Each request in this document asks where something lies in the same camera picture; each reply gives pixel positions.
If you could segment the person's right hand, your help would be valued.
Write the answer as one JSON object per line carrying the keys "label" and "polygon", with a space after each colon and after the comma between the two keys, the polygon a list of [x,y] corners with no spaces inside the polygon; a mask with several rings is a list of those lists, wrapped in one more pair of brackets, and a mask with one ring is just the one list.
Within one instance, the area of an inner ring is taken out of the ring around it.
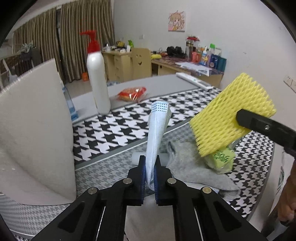
{"label": "person's right hand", "polygon": [[284,186],[277,204],[277,215],[280,221],[292,221],[295,217],[295,164]]}

